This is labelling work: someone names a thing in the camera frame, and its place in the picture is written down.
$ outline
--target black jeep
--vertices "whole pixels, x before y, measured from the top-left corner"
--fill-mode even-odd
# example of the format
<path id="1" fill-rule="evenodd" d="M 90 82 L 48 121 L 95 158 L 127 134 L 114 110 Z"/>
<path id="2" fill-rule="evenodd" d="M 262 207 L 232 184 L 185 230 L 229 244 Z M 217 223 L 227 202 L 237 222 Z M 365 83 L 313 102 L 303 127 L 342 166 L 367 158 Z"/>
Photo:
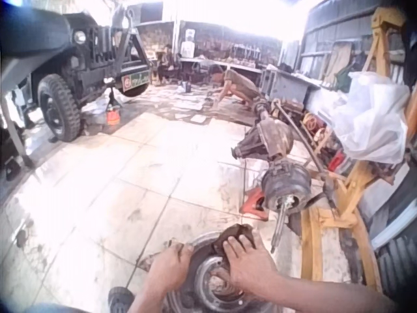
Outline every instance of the black jeep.
<path id="1" fill-rule="evenodd" d="M 56 137 L 71 142 L 79 134 L 84 105 L 109 87 L 136 97 L 146 90 L 151 75 L 139 33 L 132 27 L 132 11 L 124 17 L 126 29 L 99 26 L 85 13 L 63 16 L 70 44 L 18 84 L 25 99 L 18 111 L 27 122 L 27 112 L 39 106 Z"/>

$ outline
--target jeep headlight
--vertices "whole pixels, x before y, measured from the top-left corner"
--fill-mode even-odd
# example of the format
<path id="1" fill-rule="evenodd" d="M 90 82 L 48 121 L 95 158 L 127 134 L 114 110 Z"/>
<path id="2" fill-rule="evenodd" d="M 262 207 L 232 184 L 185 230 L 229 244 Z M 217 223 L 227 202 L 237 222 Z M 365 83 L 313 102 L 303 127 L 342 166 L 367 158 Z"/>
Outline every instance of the jeep headlight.
<path id="1" fill-rule="evenodd" d="M 85 33 L 83 31 L 76 31 L 74 33 L 74 41 L 78 44 L 83 44 L 85 42 Z"/>

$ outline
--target license plate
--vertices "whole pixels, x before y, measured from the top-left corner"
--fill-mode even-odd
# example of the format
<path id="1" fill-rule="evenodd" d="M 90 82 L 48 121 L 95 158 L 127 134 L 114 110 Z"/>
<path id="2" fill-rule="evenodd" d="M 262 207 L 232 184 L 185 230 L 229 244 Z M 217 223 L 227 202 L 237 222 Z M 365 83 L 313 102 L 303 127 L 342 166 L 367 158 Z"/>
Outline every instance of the license plate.
<path id="1" fill-rule="evenodd" d="M 122 77 L 123 91 L 139 87 L 140 85 L 143 85 L 144 83 L 149 83 L 149 71 L 148 70 Z"/>

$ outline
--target orange container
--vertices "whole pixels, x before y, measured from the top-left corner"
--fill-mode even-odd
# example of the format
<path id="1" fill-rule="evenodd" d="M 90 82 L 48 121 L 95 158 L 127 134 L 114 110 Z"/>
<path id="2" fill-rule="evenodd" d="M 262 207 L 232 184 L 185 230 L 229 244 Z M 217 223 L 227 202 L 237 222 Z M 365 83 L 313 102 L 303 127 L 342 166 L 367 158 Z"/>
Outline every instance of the orange container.
<path id="1" fill-rule="evenodd" d="M 111 110 L 107 112 L 107 124 L 117 125 L 120 123 L 120 114 L 118 110 Z"/>

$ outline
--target person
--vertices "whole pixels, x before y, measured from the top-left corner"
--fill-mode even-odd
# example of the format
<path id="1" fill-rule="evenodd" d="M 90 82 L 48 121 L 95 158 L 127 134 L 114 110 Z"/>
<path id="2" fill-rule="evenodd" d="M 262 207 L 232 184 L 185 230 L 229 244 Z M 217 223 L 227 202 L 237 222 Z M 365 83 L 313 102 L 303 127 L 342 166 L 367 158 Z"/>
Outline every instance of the person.
<path id="1" fill-rule="evenodd" d="M 218 104 L 223 100 L 228 92 L 242 99 L 249 107 L 252 106 L 253 101 L 261 94 L 255 84 L 243 75 L 240 75 L 235 70 L 226 70 L 223 72 L 218 65 L 212 65 L 209 70 L 211 80 L 214 83 L 224 83 L 222 91 L 214 99 L 213 110 L 218 108 Z"/>
<path id="2" fill-rule="evenodd" d="M 369 287 L 358 284 L 312 282 L 278 273 L 259 232 L 253 231 L 254 246 L 245 236 L 228 238 L 223 247 L 230 273 L 217 270 L 220 277 L 236 288 L 260 299 L 300 312 L 395 312 L 393 301 Z M 141 295 L 129 313 L 159 313 L 170 291 L 181 287 L 187 277 L 193 247 L 174 244 L 152 264 Z"/>
<path id="3" fill-rule="evenodd" d="M 162 83 L 167 71 L 173 70 L 175 66 L 174 56 L 172 54 L 172 45 L 167 44 L 164 48 L 164 53 L 158 59 L 158 79 Z"/>

